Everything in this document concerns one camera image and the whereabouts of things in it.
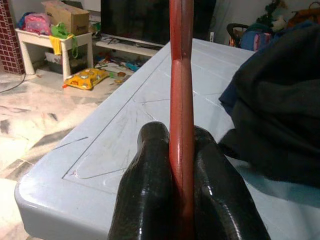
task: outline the pink backpack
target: pink backpack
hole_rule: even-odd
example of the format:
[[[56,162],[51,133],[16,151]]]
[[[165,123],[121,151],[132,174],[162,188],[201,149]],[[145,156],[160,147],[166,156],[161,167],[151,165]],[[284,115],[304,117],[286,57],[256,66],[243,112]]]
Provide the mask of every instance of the pink backpack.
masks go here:
[[[51,35],[50,19],[45,13],[32,13],[24,18],[25,30],[31,33]]]

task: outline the black tv screen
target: black tv screen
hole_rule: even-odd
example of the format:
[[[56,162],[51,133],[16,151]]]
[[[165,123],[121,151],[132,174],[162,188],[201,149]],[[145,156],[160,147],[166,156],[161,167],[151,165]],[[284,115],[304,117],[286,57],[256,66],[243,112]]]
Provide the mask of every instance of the black tv screen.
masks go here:
[[[216,0],[194,0],[193,37],[207,39]],[[169,0],[101,0],[101,32],[164,45],[170,40]]]

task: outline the yellow toy packaging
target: yellow toy packaging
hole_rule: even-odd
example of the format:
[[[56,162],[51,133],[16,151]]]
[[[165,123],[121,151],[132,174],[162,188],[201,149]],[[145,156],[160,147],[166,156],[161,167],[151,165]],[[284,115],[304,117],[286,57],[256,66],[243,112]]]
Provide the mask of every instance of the yellow toy packaging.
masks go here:
[[[91,90],[95,85],[107,77],[109,77],[109,73],[106,70],[87,68],[67,77],[64,81],[64,85],[78,89]]]

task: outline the white plastic stool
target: white plastic stool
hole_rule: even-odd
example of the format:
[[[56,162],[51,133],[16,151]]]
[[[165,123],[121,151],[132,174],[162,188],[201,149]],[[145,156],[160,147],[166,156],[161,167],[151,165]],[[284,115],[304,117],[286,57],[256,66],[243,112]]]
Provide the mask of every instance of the white plastic stool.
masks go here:
[[[50,42],[49,36],[38,35],[36,33],[23,31],[18,28],[16,28],[15,31],[18,34],[18,38],[20,42],[25,73],[27,75],[34,75],[35,70],[32,65],[26,43],[39,45],[47,48],[53,48]],[[87,45],[88,68],[93,68],[94,57],[93,57],[93,51],[92,51],[92,33],[88,32],[86,34],[78,35],[75,37],[76,37],[78,46]],[[61,49],[62,49],[63,80],[65,80],[67,77],[71,75],[68,50],[72,49],[72,39],[61,39]]]

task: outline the white plastic table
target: white plastic table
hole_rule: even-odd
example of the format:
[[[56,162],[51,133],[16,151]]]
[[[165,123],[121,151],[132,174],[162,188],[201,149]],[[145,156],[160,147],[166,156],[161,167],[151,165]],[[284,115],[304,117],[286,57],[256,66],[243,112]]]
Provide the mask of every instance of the white plastic table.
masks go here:
[[[25,73],[27,75],[34,75],[35,70],[32,65],[30,55],[28,52],[28,48],[26,43],[39,45],[47,48],[53,48],[50,42],[49,36],[47,35],[39,35],[33,32],[23,31],[18,28],[15,29],[17,32],[20,48],[22,53],[22,59],[24,64]],[[92,33],[88,32],[86,34],[75,36],[77,40],[77,45],[87,45],[87,65],[88,68],[94,67],[94,58],[93,58],[93,50],[92,50]],[[70,63],[68,50],[72,49],[72,39],[61,39],[61,52],[62,52],[62,72],[63,72],[63,80],[71,75]]]
[[[218,97],[253,52],[193,40],[195,124],[217,141],[231,128]],[[141,127],[169,127],[170,45],[43,157],[18,183],[26,231],[45,240],[106,240],[118,184],[137,152]],[[271,181],[230,159],[243,176],[272,240],[320,239],[320,190]]]

